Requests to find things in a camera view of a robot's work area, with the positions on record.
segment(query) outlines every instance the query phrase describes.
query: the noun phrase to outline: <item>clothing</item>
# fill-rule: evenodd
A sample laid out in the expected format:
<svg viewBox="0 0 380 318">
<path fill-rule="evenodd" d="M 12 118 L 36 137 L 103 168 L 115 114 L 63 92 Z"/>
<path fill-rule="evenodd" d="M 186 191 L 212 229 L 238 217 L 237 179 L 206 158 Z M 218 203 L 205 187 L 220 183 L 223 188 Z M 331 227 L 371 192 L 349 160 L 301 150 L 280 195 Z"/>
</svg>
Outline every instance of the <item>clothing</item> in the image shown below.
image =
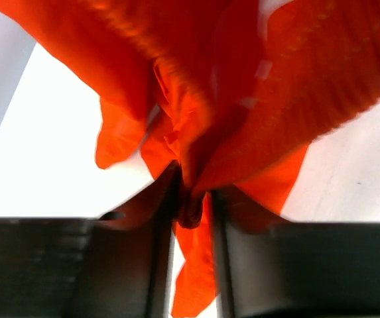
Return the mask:
<svg viewBox="0 0 380 318">
<path fill-rule="evenodd" d="M 0 0 L 0 11 L 99 93 L 99 167 L 139 147 L 154 178 L 178 160 L 189 200 L 235 184 L 280 213 L 309 143 L 380 98 L 377 0 Z M 196 229 L 176 229 L 176 317 L 215 295 L 206 200 L 202 216 L 184 211 Z"/>
</svg>

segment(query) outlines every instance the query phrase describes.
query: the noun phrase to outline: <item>red garment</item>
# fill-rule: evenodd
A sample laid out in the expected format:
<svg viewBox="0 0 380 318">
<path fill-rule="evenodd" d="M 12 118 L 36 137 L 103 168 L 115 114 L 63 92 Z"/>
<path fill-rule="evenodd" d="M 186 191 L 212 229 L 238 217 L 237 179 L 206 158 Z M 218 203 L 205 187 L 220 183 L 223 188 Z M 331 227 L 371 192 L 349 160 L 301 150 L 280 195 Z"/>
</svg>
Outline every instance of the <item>red garment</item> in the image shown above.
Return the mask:
<svg viewBox="0 0 380 318">
<path fill-rule="evenodd" d="M 99 93 L 100 168 L 148 133 L 153 176 L 177 159 L 193 199 L 235 183 L 279 213 L 304 145 L 380 98 L 380 0 L 0 0 L 0 11 Z M 177 230 L 178 316 L 214 295 L 206 227 Z"/>
</svg>

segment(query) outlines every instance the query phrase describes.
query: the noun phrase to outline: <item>orange fabric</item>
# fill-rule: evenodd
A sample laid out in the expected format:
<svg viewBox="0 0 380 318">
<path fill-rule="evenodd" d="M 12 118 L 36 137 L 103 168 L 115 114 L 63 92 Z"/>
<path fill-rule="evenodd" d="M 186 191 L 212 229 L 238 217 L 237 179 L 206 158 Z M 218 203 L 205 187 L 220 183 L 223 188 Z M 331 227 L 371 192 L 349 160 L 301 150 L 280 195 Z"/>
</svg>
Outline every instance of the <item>orange fabric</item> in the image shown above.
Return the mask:
<svg viewBox="0 0 380 318">
<path fill-rule="evenodd" d="M 194 197 L 237 184 L 279 213 L 304 145 L 380 98 L 380 0 L 0 0 L 0 11 L 99 93 L 100 168 L 148 133 L 153 176 L 178 160 Z M 214 288 L 206 214 L 176 232 L 192 242 L 182 243 L 180 314 L 212 298 L 185 292 L 199 279 Z"/>
</svg>

